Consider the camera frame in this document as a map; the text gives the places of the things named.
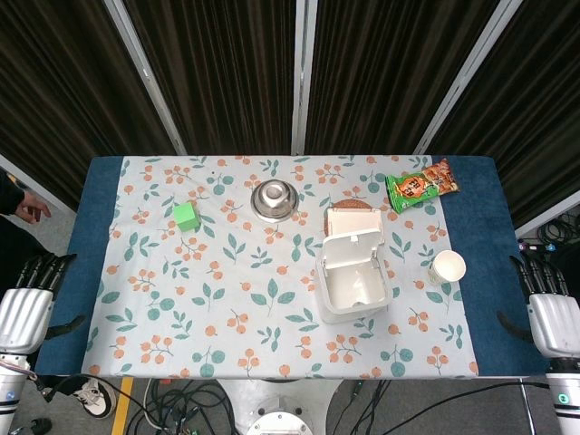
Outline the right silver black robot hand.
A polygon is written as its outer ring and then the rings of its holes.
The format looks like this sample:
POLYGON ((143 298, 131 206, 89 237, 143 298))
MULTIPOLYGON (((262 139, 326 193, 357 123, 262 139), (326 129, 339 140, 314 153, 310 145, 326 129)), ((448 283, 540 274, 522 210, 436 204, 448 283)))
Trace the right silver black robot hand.
POLYGON ((497 319, 516 338, 532 343, 547 359, 579 359, 579 303, 556 266, 532 256, 511 256, 526 302, 529 328, 513 324, 501 311, 497 319))

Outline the bystander bare hand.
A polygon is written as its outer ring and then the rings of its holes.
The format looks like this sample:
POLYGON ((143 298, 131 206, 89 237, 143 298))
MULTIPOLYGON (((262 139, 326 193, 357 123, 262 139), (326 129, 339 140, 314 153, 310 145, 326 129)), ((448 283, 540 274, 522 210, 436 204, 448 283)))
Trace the bystander bare hand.
POLYGON ((17 205, 14 214, 28 224, 37 224, 41 218, 51 216, 47 205, 28 190, 24 191, 24 197, 17 205))

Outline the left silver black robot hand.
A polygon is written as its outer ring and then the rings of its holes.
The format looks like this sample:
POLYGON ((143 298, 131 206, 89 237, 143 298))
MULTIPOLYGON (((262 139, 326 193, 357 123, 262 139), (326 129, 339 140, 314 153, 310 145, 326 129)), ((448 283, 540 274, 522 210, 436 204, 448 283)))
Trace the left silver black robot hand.
POLYGON ((33 354, 44 341, 69 334, 85 321, 80 314, 69 323, 50 325, 61 282, 75 258, 75 254, 49 253, 24 264, 15 286, 5 292, 1 301, 2 354, 33 354))

